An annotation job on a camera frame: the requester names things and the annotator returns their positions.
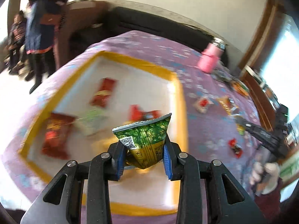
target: maroon sleeve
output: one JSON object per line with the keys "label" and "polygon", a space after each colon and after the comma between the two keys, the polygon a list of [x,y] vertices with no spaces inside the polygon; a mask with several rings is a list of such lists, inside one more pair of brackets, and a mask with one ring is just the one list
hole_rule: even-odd
{"label": "maroon sleeve", "polygon": [[280,212],[280,190],[282,187],[282,179],[279,178],[278,185],[275,190],[269,194],[261,194],[255,196],[255,203],[258,205],[268,221],[271,221]]}

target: yellow tray border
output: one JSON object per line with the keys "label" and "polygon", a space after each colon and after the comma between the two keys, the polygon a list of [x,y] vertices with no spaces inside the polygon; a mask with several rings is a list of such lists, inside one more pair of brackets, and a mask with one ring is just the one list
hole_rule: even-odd
{"label": "yellow tray border", "polygon": [[[115,52],[100,51],[89,58],[85,63],[83,63],[67,80],[66,82],[57,90],[57,92],[52,96],[52,98],[45,105],[44,109],[35,117],[29,127],[25,139],[23,141],[22,147],[19,151],[21,158],[27,164],[27,166],[37,174],[45,183],[49,183],[53,177],[45,173],[39,166],[37,166],[33,161],[27,159],[29,149],[32,145],[33,139],[36,137],[41,124],[46,120],[50,113],[56,108],[63,96],[68,92],[68,90],[73,86],[77,79],[85,72],[89,66],[94,63],[94,60],[100,56],[103,56],[109,60],[130,65],[132,67],[147,71],[154,74],[162,79],[172,81],[175,86],[175,100],[176,100],[176,115],[177,115],[177,135],[176,139],[172,141],[179,144],[180,148],[184,152],[188,152],[188,130],[187,130],[187,111],[186,102],[184,99],[183,87],[180,83],[176,73],[167,70],[164,67],[155,65],[146,60],[136,59],[130,56],[118,54]],[[112,214],[127,215],[127,216],[160,216],[173,214],[177,212],[177,205],[179,199],[180,191],[180,181],[174,181],[173,184],[173,202],[176,208],[171,210],[161,210],[145,208],[141,206],[123,204],[123,203],[110,203],[110,209]],[[82,204],[86,203],[86,194],[83,194]]]}

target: black sofa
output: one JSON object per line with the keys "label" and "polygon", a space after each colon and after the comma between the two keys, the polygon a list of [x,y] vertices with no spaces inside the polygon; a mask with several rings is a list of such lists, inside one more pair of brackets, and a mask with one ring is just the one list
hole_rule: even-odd
{"label": "black sofa", "polygon": [[[84,52],[91,44],[131,30],[139,30],[164,37],[186,45],[198,52],[202,52],[209,42],[213,40],[213,36],[201,30],[160,16],[124,7],[113,8],[104,17],[101,16],[97,23],[103,23],[103,25],[97,28],[84,28],[71,35],[69,46],[72,57]],[[229,61],[226,50],[221,56],[221,61],[228,67]]]}

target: floral tablecloth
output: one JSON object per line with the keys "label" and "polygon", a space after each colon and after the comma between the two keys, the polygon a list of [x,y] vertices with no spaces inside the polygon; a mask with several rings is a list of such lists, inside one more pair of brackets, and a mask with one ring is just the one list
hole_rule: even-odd
{"label": "floral tablecloth", "polygon": [[[1,157],[11,178],[30,201],[34,201],[45,184],[27,168],[17,153],[27,129],[35,115],[64,84],[67,76],[76,71],[88,58],[102,50],[147,60],[176,72],[183,84],[187,106],[189,152],[202,161],[221,160],[236,179],[240,179],[241,169],[258,142],[247,133],[244,136],[238,134],[235,123],[228,117],[216,98],[230,95],[241,109],[244,118],[259,124],[258,113],[252,100],[230,91],[223,83],[215,81],[211,75],[195,68],[201,56],[199,52],[162,37],[140,31],[130,31],[91,45],[84,53],[45,80],[32,94],[32,106],[24,113],[22,120],[16,124],[18,127],[14,138]],[[214,103],[206,114],[199,113],[192,106],[196,99],[203,95],[208,95]],[[233,138],[237,139],[244,151],[239,159],[235,157],[228,146],[228,141]],[[153,221],[155,223],[174,223],[175,216],[174,214],[157,218],[113,215],[113,220],[114,223],[131,223],[143,218],[139,223],[152,223]]]}

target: pink bottle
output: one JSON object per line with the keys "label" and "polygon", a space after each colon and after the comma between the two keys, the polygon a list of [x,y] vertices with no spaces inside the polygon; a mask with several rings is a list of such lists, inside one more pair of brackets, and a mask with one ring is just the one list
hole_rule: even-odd
{"label": "pink bottle", "polygon": [[207,48],[201,53],[201,58],[197,66],[206,73],[211,73],[224,51],[224,41],[219,38],[208,44]]}

